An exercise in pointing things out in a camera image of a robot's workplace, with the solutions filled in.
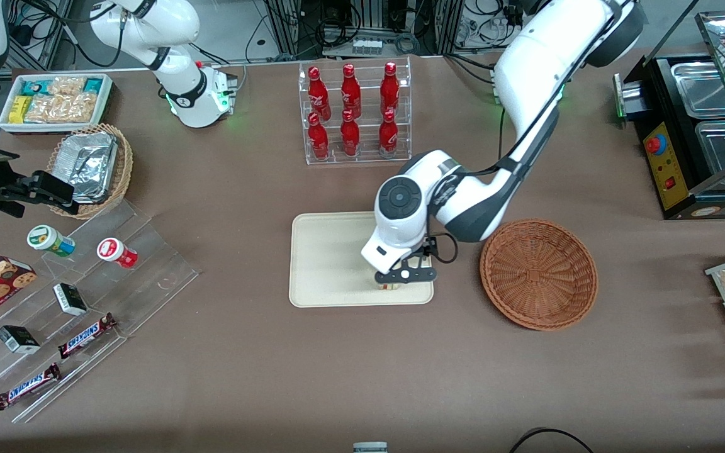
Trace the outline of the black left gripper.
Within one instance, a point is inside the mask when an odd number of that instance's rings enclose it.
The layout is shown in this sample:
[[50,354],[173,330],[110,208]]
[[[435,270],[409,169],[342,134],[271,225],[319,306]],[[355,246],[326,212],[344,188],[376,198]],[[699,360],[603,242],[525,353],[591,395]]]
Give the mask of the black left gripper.
[[413,282],[432,282],[437,278],[437,270],[432,267],[431,257],[437,252],[436,243],[423,243],[417,250],[405,256],[390,273],[374,273],[374,280],[380,286],[393,282],[409,284]]

